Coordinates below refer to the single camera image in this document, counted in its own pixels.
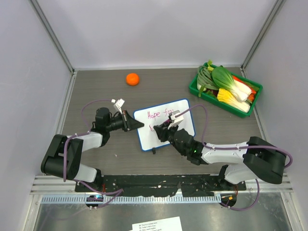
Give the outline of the white magenta marker pen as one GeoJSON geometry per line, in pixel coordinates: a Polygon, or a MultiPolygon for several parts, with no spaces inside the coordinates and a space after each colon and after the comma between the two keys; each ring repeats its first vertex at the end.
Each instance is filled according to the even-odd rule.
{"type": "Polygon", "coordinates": [[[168,128],[170,123],[171,123],[171,120],[167,119],[166,121],[164,121],[163,123],[161,123],[159,125],[150,125],[149,128],[150,128],[151,131],[159,131],[159,130],[163,130],[165,128],[168,128]]]}

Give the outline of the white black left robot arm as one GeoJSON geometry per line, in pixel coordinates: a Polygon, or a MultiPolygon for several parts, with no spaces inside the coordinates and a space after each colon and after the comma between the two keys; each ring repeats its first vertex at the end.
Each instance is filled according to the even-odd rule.
{"type": "Polygon", "coordinates": [[[128,132],[142,127],[144,123],[132,118],[126,110],[112,115],[108,108],[99,108],[90,131],[72,136],[54,135],[41,163],[41,172],[64,180],[84,181],[90,191],[97,192],[103,185],[100,171],[81,164],[82,153],[106,145],[111,131],[128,132]]]}

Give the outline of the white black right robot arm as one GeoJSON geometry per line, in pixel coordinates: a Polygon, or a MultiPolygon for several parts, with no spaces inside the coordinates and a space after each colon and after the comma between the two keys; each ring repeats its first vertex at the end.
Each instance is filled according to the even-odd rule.
{"type": "Polygon", "coordinates": [[[233,145],[214,145],[196,141],[185,129],[168,122],[154,126],[158,139],[169,142],[182,156],[195,165],[223,163],[217,183],[223,190],[242,181],[260,179],[281,184],[287,153],[259,137],[233,145]]]}

